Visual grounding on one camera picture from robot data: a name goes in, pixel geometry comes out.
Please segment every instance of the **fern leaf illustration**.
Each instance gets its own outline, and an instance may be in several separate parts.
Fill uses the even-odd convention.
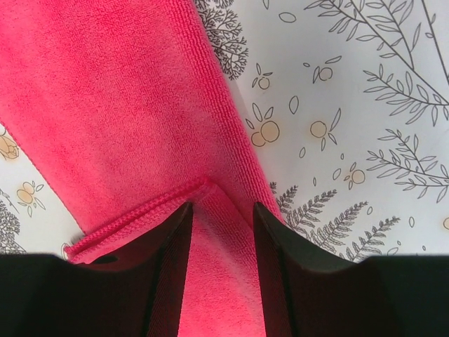
[[[384,246],[383,238],[387,237],[383,232],[387,232],[391,227],[395,226],[400,221],[400,218],[394,216],[391,219],[380,221],[379,225],[373,226],[371,232],[366,231],[366,237],[359,237],[360,246],[356,242],[352,242],[354,253],[347,247],[346,253],[350,261],[360,262],[366,259],[369,255],[382,255],[382,251],[376,246]]]
[[[326,248],[327,246],[344,246],[344,243],[340,240],[348,237],[346,233],[351,232],[350,227],[354,224],[354,220],[356,220],[360,210],[366,205],[368,205],[367,201],[355,204],[336,217],[334,222],[330,221],[327,225],[324,225],[323,236],[318,236],[319,240],[315,244],[321,248]]]
[[[270,184],[269,184],[269,188],[272,190],[272,193],[273,194],[276,194],[277,192],[276,192],[276,188],[277,188],[277,183],[276,182],[274,182],[274,181],[272,181]]]

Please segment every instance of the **orange dot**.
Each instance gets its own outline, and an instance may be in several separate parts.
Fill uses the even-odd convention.
[[[18,190],[17,196],[26,204],[31,204],[33,202],[33,196],[25,190]]]
[[[34,194],[34,187],[30,183],[23,183],[23,189],[30,194]]]
[[[280,132],[278,124],[273,121],[268,121],[262,125],[262,128],[260,128],[260,133],[268,143],[272,143],[279,138]]]
[[[310,126],[310,133],[312,136],[322,138],[328,132],[328,127],[322,121],[316,121]]]
[[[262,147],[265,145],[265,140],[260,132],[253,133],[253,135],[251,136],[251,142],[253,142],[254,146],[257,147]]]
[[[362,170],[355,170],[352,173],[352,181],[354,184],[361,184],[365,181],[365,173]]]

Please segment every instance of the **pink fabric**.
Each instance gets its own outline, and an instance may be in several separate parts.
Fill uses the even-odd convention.
[[[180,336],[263,336],[253,203],[278,215],[191,0],[0,0],[0,121],[91,262],[195,203]]]

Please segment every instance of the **pink microfiber towel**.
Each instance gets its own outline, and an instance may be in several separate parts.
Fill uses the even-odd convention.
[[[253,203],[278,214],[191,0],[0,0],[0,120],[89,263],[194,202],[180,336],[263,336]]]

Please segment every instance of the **leaf branch drawing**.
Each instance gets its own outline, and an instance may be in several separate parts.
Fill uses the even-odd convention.
[[[337,253],[335,246],[344,246],[340,240],[349,236],[347,233],[351,232],[354,220],[366,205],[368,205],[366,201],[355,204],[336,217],[333,222],[329,221],[322,229],[318,228],[316,232],[312,229],[310,231],[312,242],[331,253]]]
[[[281,213],[288,213],[288,209],[291,209],[291,205],[293,204],[293,198],[295,197],[297,192],[297,186],[294,185],[287,189],[285,193],[283,193],[281,196],[276,198],[276,203],[279,206],[279,209],[281,210]]]
[[[324,204],[332,199],[336,194],[337,190],[324,192],[321,195],[316,195],[313,199],[310,199],[306,204],[298,207],[297,209],[287,211],[287,226],[296,232],[302,233],[306,239],[310,239],[309,233],[300,226],[302,225],[315,228],[314,223],[320,222],[315,215],[322,213],[321,208],[323,208]]]
[[[445,100],[439,95],[433,94],[433,98],[431,98],[423,86],[413,83],[412,76],[408,71],[405,80],[397,79],[396,82],[393,81],[393,73],[388,76],[384,73],[382,63],[379,66],[378,74],[367,70],[363,72],[370,76],[369,82],[380,82],[380,85],[368,88],[364,93],[376,93],[378,94],[376,100],[385,100],[388,105],[398,105],[390,113],[390,116],[408,111],[412,117],[406,122],[407,125],[415,123],[425,112],[431,114],[433,126],[436,125],[440,112],[444,114],[446,120],[449,120],[449,104],[444,103]]]
[[[241,23],[234,11],[228,9],[234,0],[213,0],[217,8],[210,6],[210,0],[195,0],[196,8],[206,29],[222,71],[231,80],[238,79],[248,62],[247,41],[242,34]]]
[[[365,231],[366,238],[358,237],[360,240],[360,246],[356,242],[352,242],[353,250],[349,247],[346,248],[347,259],[353,262],[360,262],[368,257],[366,253],[382,255],[382,252],[376,246],[385,245],[382,241],[385,237],[387,237],[385,232],[389,231],[391,227],[399,221],[400,218],[394,216],[391,220],[386,219],[385,221],[380,221],[378,227],[373,226],[371,232]]]
[[[270,182],[270,184],[269,184],[269,188],[273,194],[277,194],[277,192],[276,192],[276,189],[278,187],[277,185],[278,185],[278,183],[275,183],[274,181]]]
[[[368,171],[383,170],[378,178],[396,176],[395,185],[405,186],[404,191],[410,191],[416,187],[422,187],[418,199],[423,198],[429,189],[439,190],[436,203],[439,203],[446,196],[449,189],[449,175],[445,165],[441,164],[439,169],[441,174],[436,174],[438,160],[436,156],[419,157],[417,150],[420,139],[417,135],[403,137],[397,130],[387,129],[389,135],[378,138],[381,141],[398,142],[398,147],[389,150],[391,159],[387,158],[382,150],[379,153],[368,151],[371,155],[367,160],[378,161],[378,164],[370,167]]]
[[[425,6],[424,0],[422,0],[423,6],[424,6],[424,12],[426,15],[427,23],[430,27],[430,32],[426,33],[426,36],[429,38],[432,38],[434,40],[436,50],[441,62],[441,66],[443,68],[446,81],[449,85],[449,77],[448,72],[445,67],[444,61],[441,57],[441,51],[438,46],[434,29],[432,27],[432,24],[435,21],[436,16],[434,15],[432,19],[429,17],[427,7]],[[347,38],[347,41],[352,39],[360,25],[365,25],[366,27],[369,27],[372,34],[365,34],[359,37],[356,37],[356,40],[367,42],[372,41],[374,39],[379,39],[380,44],[377,47],[378,51],[381,51],[385,46],[389,48],[389,51],[386,53],[383,53],[380,55],[381,58],[392,58],[392,57],[398,57],[402,63],[408,68],[406,72],[406,80],[412,81],[411,75],[413,75],[416,80],[419,80],[420,84],[417,84],[417,91],[419,95],[421,96],[422,100],[420,98],[417,98],[416,96],[411,96],[411,92],[404,93],[400,90],[400,87],[394,88],[393,86],[384,86],[385,88],[389,88],[392,90],[391,93],[388,93],[388,95],[383,95],[382,98],[378,98],[378,100],[381,99],[388,99],[392,98],[395,95],[404,95],[404,101],[400,102],[398,100],[395,100],[394,102],[396,104],[400,104],[401,107],[399,107],[397,110],[395,110],[396,114],[400,113],[402,111],[410,109],[414,116],[410,118],[407,121],[407,124],[414,123],[417,121],[429,108],[431,110],[431,116],[432,116],[432,122],[433,125],[436,125],[436,121],[438,119],[438,113],[443,112],[445,114],[445,117],[449,119],[449,112],[447,106],[449,106],[449,100],[445,98],[443,95],[441,95],[438,90],[435,89],[434,86],[432,86],[424,77],[415,69],[415,63],[413,60],[413,50],[415,49],[420,36],[421,36],[421,30],[422,30],[422,22],[418,23],[414,30],[413,39],[411,41],[408,41],[406,39],[406,35],[404,34],[404,31],[402,29],[402,24],[409,18],[410,14],[412,13],[415,5],[415,0],[408,0],[408,1],[402,1],[401,3],[397,4],[394,0],[390,0],[389,4],[387,4],[387,0],[378,0],[378,1],[371,1],[371,2],[365,2],[364,0],[360,1],[359,6],[356,6],[354,0],[349,0],[346,5],[344,5],[345,8],[353,10],[353,15],[347,14],[346,11],[342,10],[342,0],[318,0],[314,3],[308,5],[305,9],[311,9],[311,8],[323,8],[323,9],[332,9],[331,11],[326,11],[319,16],[342,16],[339,21],[337,21],[334,26],[329,30],[329,32],[334,32],[337,29],[337,33],[343,33],[349,26],[349,22],[351,20],[354,23],[354,26],[352,27],[349,36]],[[370,8],[370,12],[372,13],[373,10],[379,11],[377,15],[370,15],[366,14],[366,12],[363,10],[364,8]],[[405,46],[406,52],[402,54],[400,50],[398,49],[401,46],[401,43]],[[369,74],[370,76],[373,76],[373,72],[365,71],[366,74]],[[368,81],[375,81],[376,78],[371,78]],[[375,92],[375,88],[370,88],[368,92]]]
[[[11,201],[11,197],[9,194],[6,194],[1,188],[0,188],[0,196],[8,200],[9,206],[13,207],[17,213],[19,213],[19,210],[14,206],[14,204]]]
[[[427,37],[429,37],[429,38],[434,40],[436,52],[438,53],[438,57],[440,59],[441,67],[443,68],[446,81],[447,81],[447,83],[449,85],[449,73],[448,73],[448,71],[446,69],[446,66],[445,66],[445,63],[444,63],[444,59],[441,56],[440,46],[438,45],[438,42],[436,40],[434,26],[433,26],[433,24],[435,23],[436,15],[434,14],[432,19],[431,19],[430,16],[429,16],[429,11],[427,10],[426,3],[424,2],[424,0],[421,0],[421,2],[422,2],[422,7],[424,8],[424,13],[426,14],[427,23],[429,24],[429,28],[430,28],[430,35],[428,35],[428,34],[426,34],[426,35],[427,35]]]

